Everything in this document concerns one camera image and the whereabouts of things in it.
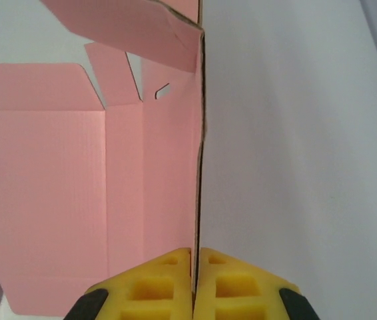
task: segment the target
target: pink box flap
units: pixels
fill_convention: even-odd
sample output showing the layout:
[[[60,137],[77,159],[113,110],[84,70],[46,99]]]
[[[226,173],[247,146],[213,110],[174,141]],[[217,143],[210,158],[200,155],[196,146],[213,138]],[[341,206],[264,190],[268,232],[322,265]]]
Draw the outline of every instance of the pink box flap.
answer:
[[[0,64],[0,110],[99,111],[103,106],[76,63]]]
[[[101,86],[106,107],[140,102],[133,72],[124,51],[100,43],[89,43],[85,49]]]
[[[202,29],[157,0],[42,0],[73,33],[194,72]],[[187,10],[186,5],[179,5]]]

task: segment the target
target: black rubber pad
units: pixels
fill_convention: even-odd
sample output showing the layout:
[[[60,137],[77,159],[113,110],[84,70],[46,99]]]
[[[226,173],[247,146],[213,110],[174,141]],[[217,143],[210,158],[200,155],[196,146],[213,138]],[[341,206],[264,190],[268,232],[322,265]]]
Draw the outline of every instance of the black rubber pad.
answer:
[[[279,293],[290,320],[320,320],[306,297],[287,288]]]
[[[64,320],[95,320],[109,292],[106,289],[97,289],[80,297]]]

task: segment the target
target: cardboard edge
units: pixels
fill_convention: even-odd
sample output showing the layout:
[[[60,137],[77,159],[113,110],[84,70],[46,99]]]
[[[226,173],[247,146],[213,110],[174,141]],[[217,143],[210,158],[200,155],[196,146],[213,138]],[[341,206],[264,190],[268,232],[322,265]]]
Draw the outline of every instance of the cardboard edge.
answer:
[[[198,0],[197,24],[203,26],[203,0]]]
[[[138,99],[139,99],[138,103],[142,103],[143,102],[143,98],[141,96],[140,89],[138,88],[137,81],[135,80],[135,74],[134,74],[133,66],[131,65],[131,61],[129,60],[129,56],[128,56],[128,53],[126,51],[125,51],[125,57],[127,58],[127,63],[128,63],[128,66],[129,66],[129,71],[131,72],[131,81],[133,82],[133,85],[135,87],[135,91],[138,94]]]
[[[201,207],[202,207],[202,169],[203,169],[203,151],[204,151],[204,140],[206,137],[206,57],[205,57],[205,36],[204,32],[200,38],[200,45],[202,46],[200,50],[200,62],[201,62],[201,72],[202,72],[202,127],[200,133],[200,145],[198,148],[197,157],[197,184],[196,184],[196,213],[195,213],[195,235],[194,235],[194,249],[193,249],[193,272],[192,272],[192,291],[195,294],[197,290],[198,283],[198,271],[200,263],[200,217],[201,217]]]
[[[91,87],[92,87],[93,92],[94,92],[95,95],[97,96],[97,100],[98,100],[97,102],[98,102],[99,105],[101,105],[101,107],[102,107],[102,109],[99,109],[99,110],[92,110],[92,111],[105,111],[106,108],[105,108],[103,102],[101,101],[100,93],[99,93],[99,92],[97,91],[97,89],[95,88],[95,86],[94,86],[94,82],[93,82],[93,80],[91,79],[91,77],[89,76],[88,71],[87,71],[87,70],[85,69],[85,67],[84,67],[83,65],[81,65],[80,63],[75,63],[75,64],[77,64],[77,65],[81,68],[81,70],[83,71],[84,76],[88,79],[88,81],[89,81],[89,83],[90,83],[90,85],[91,85]]]
[[[183,15],[181,12],[175,10],[173,7],[171,7],[167,3],[165,3],[165,2],[163,2],[161,0],[148,0],[148,1],[157,2],[157,3],[161,4],[163,7],[165,7],[166,9],[168,9],[168,11],[170,11],[175,17],[179,18],[181,21],[184,21],[185,23],[187,23],[189,25],[192,25],[193,27],[196,27],[197,29],[203,31],[203,28],[200,26],[200,24],[194,22],[192,19],[190,19],[187,16]],[[200,2],[201,1],[202,0],[199,0],[198,12],[202,11],[202,8],[200,7]]]

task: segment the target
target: unfolded cardboard box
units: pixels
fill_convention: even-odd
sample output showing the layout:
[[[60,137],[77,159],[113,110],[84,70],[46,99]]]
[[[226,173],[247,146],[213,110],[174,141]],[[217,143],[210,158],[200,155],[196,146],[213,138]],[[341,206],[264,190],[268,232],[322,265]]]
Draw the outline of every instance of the unfolded cardboard box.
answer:
[[[204,33],[198,0],[43,2],[96,41],[105,106],[79,65],[0,65],[0,284],[14,312],[62,316],[92,284],[196,249]],[[142,101],[125,51],[144,58]]]

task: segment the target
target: corrugated cardboard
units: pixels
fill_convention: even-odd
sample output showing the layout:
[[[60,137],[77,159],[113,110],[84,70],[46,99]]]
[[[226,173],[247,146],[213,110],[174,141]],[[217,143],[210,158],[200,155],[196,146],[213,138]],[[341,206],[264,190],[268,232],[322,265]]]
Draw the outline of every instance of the corrugated cardboard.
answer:
[[[0,284],[14,312],[62,316],[92,284],[197,247],[204,38],[197,0],[43,2],[96,41],[106,105],[79,65],[0,65]],[[145,58],[143,101],[125,51]]]

